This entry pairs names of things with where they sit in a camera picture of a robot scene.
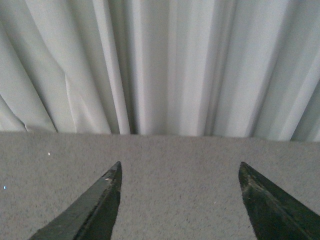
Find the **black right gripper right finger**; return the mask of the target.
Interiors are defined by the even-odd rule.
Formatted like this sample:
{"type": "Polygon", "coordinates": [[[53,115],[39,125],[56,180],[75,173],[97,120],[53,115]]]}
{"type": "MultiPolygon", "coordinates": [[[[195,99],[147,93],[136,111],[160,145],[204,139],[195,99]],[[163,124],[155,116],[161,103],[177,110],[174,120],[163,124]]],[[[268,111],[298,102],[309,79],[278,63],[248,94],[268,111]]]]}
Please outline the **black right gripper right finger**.
{"type": "Polygon", "coordinates": [[[258,240],[320,238],[320,216],[244,161],[239,166],[238,179],[258,240]]]}

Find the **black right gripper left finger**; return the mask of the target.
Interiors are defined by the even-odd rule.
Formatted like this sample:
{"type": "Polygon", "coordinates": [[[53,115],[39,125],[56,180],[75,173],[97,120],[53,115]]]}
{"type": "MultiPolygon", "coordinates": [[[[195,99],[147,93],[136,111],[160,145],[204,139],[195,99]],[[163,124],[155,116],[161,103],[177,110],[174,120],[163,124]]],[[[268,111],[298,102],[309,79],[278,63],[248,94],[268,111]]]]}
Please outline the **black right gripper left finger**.
{"type": "Polygon", "coordinates": [[[31,240],[110,240],[121,202],[122,165],[116,162],[31,240]]]}

